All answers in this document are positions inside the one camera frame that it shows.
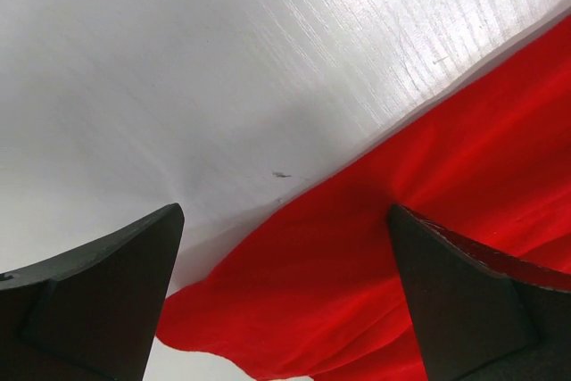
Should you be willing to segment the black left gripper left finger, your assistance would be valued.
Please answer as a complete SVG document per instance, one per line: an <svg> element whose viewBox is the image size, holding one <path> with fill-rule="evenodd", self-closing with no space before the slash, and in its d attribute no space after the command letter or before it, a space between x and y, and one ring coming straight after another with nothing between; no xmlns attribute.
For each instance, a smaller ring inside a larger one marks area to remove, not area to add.
<svg viewBox="0 0 571 381"><path fill-rule="evenodd" d="M1 378L142 379L183 227L169 204L2 274Z"/></svg>

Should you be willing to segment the red t shirt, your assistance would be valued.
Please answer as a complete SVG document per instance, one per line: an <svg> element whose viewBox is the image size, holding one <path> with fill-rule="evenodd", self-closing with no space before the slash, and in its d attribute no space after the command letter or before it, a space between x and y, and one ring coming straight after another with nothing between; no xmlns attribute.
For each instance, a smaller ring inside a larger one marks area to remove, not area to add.
<svg viewBox="0 0 571 381"><path fill-rule="evenodd" d="M570 21L440 102L164 303L157 336L257 380L422 380L390 246L399 203L570 269Z"/></svg>

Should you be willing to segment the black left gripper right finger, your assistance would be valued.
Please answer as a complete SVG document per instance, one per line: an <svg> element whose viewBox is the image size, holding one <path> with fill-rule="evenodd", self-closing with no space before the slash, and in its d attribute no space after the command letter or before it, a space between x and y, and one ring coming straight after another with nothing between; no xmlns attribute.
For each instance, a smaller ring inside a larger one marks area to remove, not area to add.
<svg viewBox="0 0 571 381"><path fill-rule="evenodd" d="M570 276L394 205L389 236L430 380L568 380Z"/></svg>

